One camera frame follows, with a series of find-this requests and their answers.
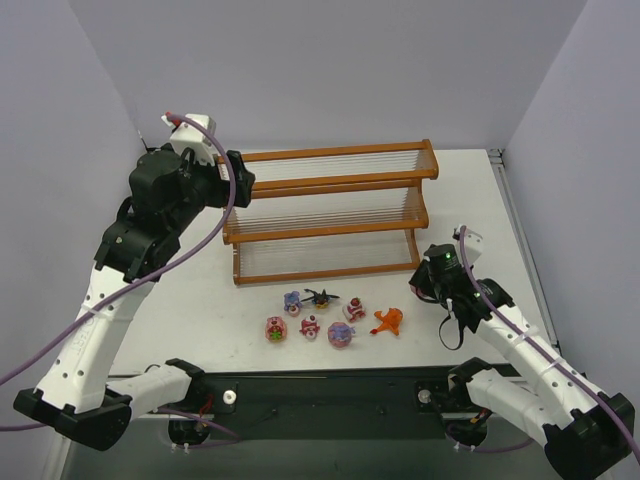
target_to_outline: orange fish toy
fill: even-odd
[[[374,328],[369,333],[375,335],[378,332],[382,332],[384,330],[391,330],[394,335],[400,335],[400,331],[398,327],[400,326],[400,322],[402,322],[402,312],[398,308],[390,308],[385,316],[382,316],[382,312],[374,313],[375,317],[380,320],[382,323],[378,328]]]

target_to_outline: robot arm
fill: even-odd
[[[464,234],[469,245],[465,253],[475,261],[482,253],[482,237],[469,230]],[[459,238],[456,230],[454,239]],[[622,394],[608,397],[578,374],[539,335],[500,285],[491,279],[479,280],[484,295],[522,333],[499,318],[472,285],[458,261],[455,245],[432,245],[409,283],[418,296],[439,303],[461,328],[468,328],[496,348],[532,389],[529,392],[516,386],[474,358],[450,372],[453,397],[498,413],[527,433],[544,447],[550,463],[565,479],[595,478],[629,455],[629,444],[602,406],[556,365],[571,372],[576,383],[596,394],[633,431],[631,403]],[[531,343],[540,346],[545,355]]]
[[[213,133],[211,118],[187,117]],[[132,195],[103,235],[79,314],[91,312],[93,317],[66,340],[35,389],[22,390],[14,401],[19,412],[98,450],[117,442],[131,420],[184,399],[193,380],[203,375],[187,362],[170,360],[135,378],[107,383],[129,324],[154,282],[97,307],[167,265],[193,219],[205,207],[221,208],[229,200],[229,182],[222,179],[206,137],[186,123],[172,125],[170,144],[138,160],[129,177]],[[234,204],[246,207],[255,176],[246,170],[239,152],[227,155],[236,180]]]

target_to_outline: toy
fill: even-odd
[[[376,333],[382,332],[384,330],[391,330],[394,335],[400,335],[398,327],[400,325],[400,322],[402,322],[402,312],[399,309],[390,308],[384,317],[382,316],[382,312],[376,312],[374,313],[374,315],[382,323],[378,328],[374,328],[369,333],[375,335]]]
[[[300,309],[302,309],[302,303],[300,303],[300,292],[293,291],[291,293],[284,294],[284,311],[292,317],[300,315]]]
[[[308,318],[302,320],[300,327],[300,333],[303,334],[307,340],[315,340],[320,331],[315,315],[309,315]]]
[[[332,323],[327,330],[329,343],[336,348],[344,348],[351,343],[351,337],[356,333],[353,327],[344,322]]]
[[[305,298],[302,301],[303,302],[307,302],[309,300],[311,300],[313,302],[313,304],[316,306],[316,308],[327,308],[329,306],[329,302],[331,301],[332,298],[340,298],[338,295],[330,295],[327,293],[326,290],[322,290],[322,293],[318,293],[314,290],[310,290],[308,288],[304,289],[305,292],[307,293],[312,293],[313,296],[309,297],[309,298]]]
[[[264,329],[264,336],[270,342],[281,342],[287,338],[287,324],[282,317],[267,318],[267,326]]]
[[[351,323],[366,315],[362,302],[359,298],[352,298],[348,305],[342,307],[342,313]]]

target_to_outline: gray wall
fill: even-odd
[[[70,3],[151,143],[173,110],[230,147],[504,147],[585,0]]]
[[[0,370],[39,350],[78,312],[102,231],[140,141],[63,0],[0,6]],[[0,388],[0,424],[51,357]],[[0,433],[0,478],[40,478],[51,432]]]
[[[563,352],[636,406],[639,22],[637,0],[587,3],[505,160]]]

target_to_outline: orange wooden rack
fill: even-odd
[[[253,153],[243,159],[256,174],[253,202],[234,210],[223,235],[233,245],[236,285],[419,265],[414,232],[429,225],[422,180],[438,178],[429,140]],[[400,237],[403,249],[397,246]]]

